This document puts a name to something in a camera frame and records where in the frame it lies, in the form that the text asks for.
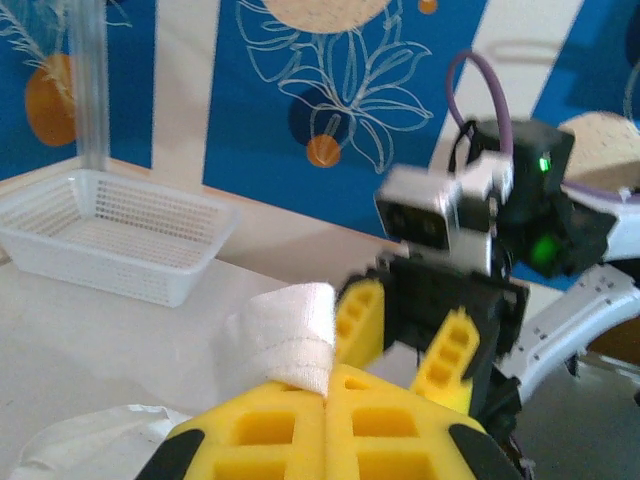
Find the clear plastic tube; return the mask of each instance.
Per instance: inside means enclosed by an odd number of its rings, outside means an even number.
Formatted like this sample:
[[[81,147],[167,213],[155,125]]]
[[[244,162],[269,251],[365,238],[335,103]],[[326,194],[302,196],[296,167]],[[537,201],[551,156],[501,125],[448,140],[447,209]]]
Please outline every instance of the clear plastic tube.
[[[68,15],[78,155],[83,168],[104,171],[109,158],[106,4],[69,0]]]

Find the white cloth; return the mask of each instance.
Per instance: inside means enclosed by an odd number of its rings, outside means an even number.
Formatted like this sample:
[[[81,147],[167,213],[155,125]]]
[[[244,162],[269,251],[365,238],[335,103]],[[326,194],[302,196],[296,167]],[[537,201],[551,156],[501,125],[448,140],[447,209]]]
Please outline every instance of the white cloth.
[[[164,407],[127,405],[57,423],[25,446],[8,480],[132,480],[188,419]]]
[[[324,396],[335,350],[335,290],[292,285],[251,299],[216,336],[217,375],[225,397],[277,380]]]

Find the mesh basket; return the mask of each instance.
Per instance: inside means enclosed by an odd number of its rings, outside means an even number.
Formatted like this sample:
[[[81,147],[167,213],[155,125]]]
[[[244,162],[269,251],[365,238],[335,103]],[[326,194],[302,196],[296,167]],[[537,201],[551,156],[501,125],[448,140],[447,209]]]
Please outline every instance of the mesh basket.
[[[25,272],[176,307],[239,214],[218,200],[91,170],[0,201],[0,242]]]

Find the green led light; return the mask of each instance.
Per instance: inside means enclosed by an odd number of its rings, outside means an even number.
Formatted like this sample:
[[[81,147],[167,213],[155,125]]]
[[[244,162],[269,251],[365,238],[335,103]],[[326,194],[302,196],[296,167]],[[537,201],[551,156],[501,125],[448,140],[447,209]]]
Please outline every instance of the green led light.
[[[531,264],[538,267],[549,265],[560,249],[560,242],[551,235],[542,236],[531,249]]]
[[[551,160],[547,157],[540,157],[540,159],[538,160],[538,165],[540,166],[540,171],[542,171],[543,173],[551,170]]]

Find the orange circle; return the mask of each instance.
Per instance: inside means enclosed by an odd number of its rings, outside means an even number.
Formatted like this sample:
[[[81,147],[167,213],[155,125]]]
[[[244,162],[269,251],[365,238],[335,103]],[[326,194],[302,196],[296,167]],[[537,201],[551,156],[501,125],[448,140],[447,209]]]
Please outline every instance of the orange circle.
[[[316,135],[307,144],[307,158],[316,167],[333,167],[340,161],[340,145],[331,135]]]
[[[46,63],[48,68],[38,68],[27,83],[27,121],[38,140],[49,147],[61,147],[76,138],[71,59],[69,55],[55,54]]]
[[[438,0],[419,0],[418,10],[425,15],[435,13],[438,9]]]

